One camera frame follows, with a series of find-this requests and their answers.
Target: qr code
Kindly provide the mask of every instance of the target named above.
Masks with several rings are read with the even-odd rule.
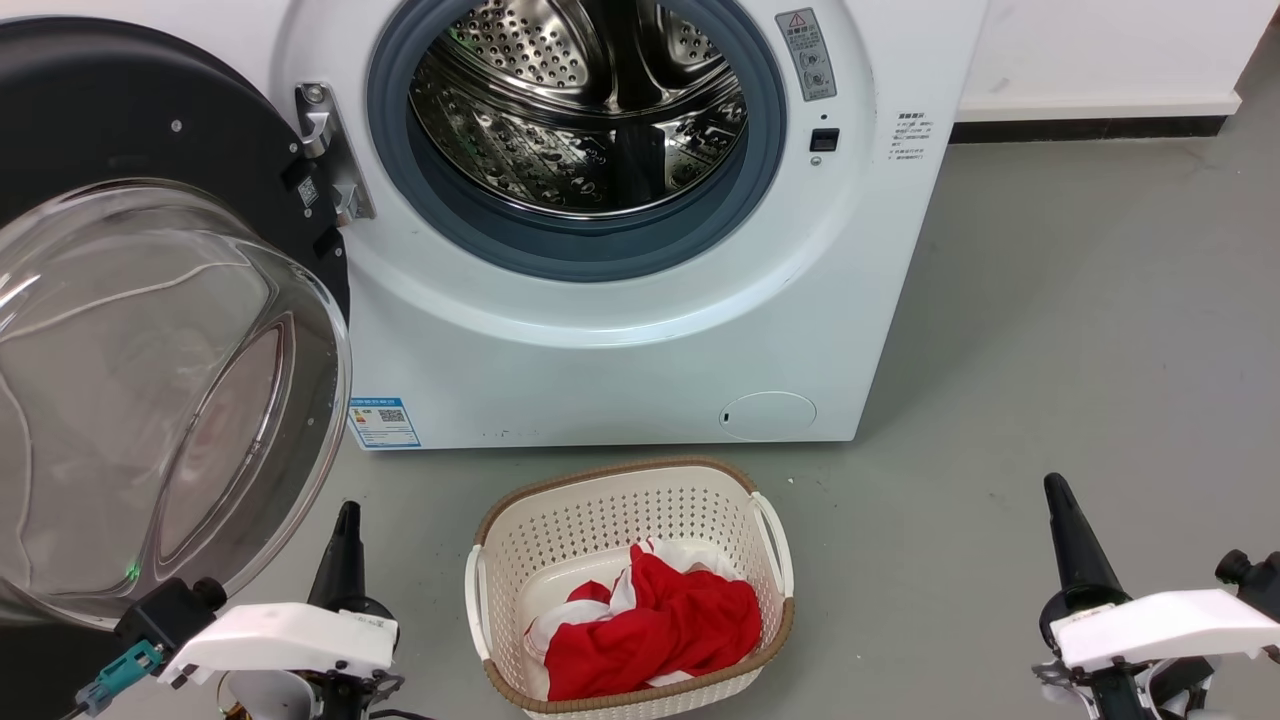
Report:
[[[316,183],[311,181],[311,176],[307,176],[307,179],[302,181],[302,184],[298,186],[298,197],[302,199],[303,208],[310,208],[320,197],[320,193],[316,192]]]

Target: sticker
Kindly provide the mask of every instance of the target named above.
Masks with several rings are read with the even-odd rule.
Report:
[[[366,450],[422,447],[408,410],[398,397],[353,397],[349,415],[351,429]]]
[[[384,630],[393,638],[396,637],[396,632],[399,629],[399,623],[397,623],[396,620],[388,620],[387,618],[379,618],[376,615],[352,612],[349,610],[339,610],[338,615],[346,615],[347,618],[351,618],[352,620],[362,625],[369,625],[371,628],[378,628],[379,630]]]
[[[818,17],[813,14],[813,8],[782,13],[774,19],[791,50],[791,61],[800,78],[804,101],[835,97],[836,74],[831,67],[831,56],[827,55],[827,41],[822,38],[822,28],[818,27]]]
[[[888,143],[890,160],[923,160],[933,140],[933,120],[928,113],[899,113]]]
[[[316,191],[316,183],[311,179],[311,176],[307,176],[307,179],[302,181],[302,184],[298,186],[298,197],[302,199],[303,208],[310,208],[311,204],[320,197],[320,193]]]

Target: red cloth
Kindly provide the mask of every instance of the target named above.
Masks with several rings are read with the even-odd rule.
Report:
[[[680,670],[705,675],[737,664],[760,642],[760,606],[749,583],[705,570],[681,575],[637,547],[631,548],[631,579],[635,610],[556,630],[545,660],[547,700],[627,693]],[[608,602],[609,594],[588,583],[570,600]]]

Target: white wall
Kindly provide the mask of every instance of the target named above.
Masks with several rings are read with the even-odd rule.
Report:
[[[1277,0],[991,0],[960,120],[1235,111]]]

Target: door hinge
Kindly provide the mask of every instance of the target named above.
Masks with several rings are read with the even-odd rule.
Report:
[[[302,154],[324,165],[329,173],[338,227],[375,218],[378,213],[347,140],[333,90],[323,82],[300,82],[294,101],[302,129]]]

